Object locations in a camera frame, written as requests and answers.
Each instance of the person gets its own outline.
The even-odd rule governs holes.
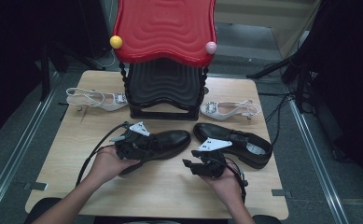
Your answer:
[[[73,223],[79,211],[98,188],[115,178],[122,170],[136,163],[138,161],[121,160],[115,146],[104,147],[97,153],[90,171],[80,184],[33,223]],[[255,223],[244,206],[239,184],[229,169],[225,169],[222,176],[216,179],[207,176],[200,176],[200,178],[214,190],[219,200],[225,204],[235,223]]]

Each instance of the pink ball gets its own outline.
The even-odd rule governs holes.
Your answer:
[[[210,41],[206,44],[206,51],[209,54],[215,54],[216,53],[216,43],[214,43],[213,41]]]

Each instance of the red plastic seat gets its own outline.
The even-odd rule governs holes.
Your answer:
[[[122,39],[114,49],[124,63],[169,58],[188,66],[205,67],[216,43],[215,0],[119,0],[113,35]]]

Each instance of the shoe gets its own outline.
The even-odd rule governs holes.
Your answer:
[[[201,105],[201,113],[212,119],[224,120],[233,115],[240,114],[251,119],[262,111],[258,104],[253,104],[251,100],[238,102],[208,102]]]
[[[255,169],[265,167],[272,156],[272,145],[253,133],[243,133],[210,123],[195,124],[193,133],[202,143],[207,138],[231,141],[232,145],[221,148],[221,151],[237,156],[240,161]]]
[[[126,175],[143,166],[147,161],[168,160],[178,155],[189,146],[190,133],[183,130],[142,134],[126,134],[128,141],[115,143],[120,159],[139,160],[140,162],[126,168],[120,175]]]
[[[67,103],[69,105],[88,105],[100,107],[106,111],[121,109],[128,104],[123,93],[105,93],[100,91],[86,91],[80,88],[67,89]]]

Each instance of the white high heel shoe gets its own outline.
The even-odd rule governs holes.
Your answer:
[[[251,119],[262,111],[258,104],[253,104],[251,100],[244,102],[208,102],[201,105],[201,112],[212,119],[224,120],[234,115],[246,116]]]
[[[66,92],[67,103],[69,105],[96,106],[106,111],[114,111],[128,104],[126,96],[123,93],[106,93],[95,90],[87,91],[80,88],[69,88]]]

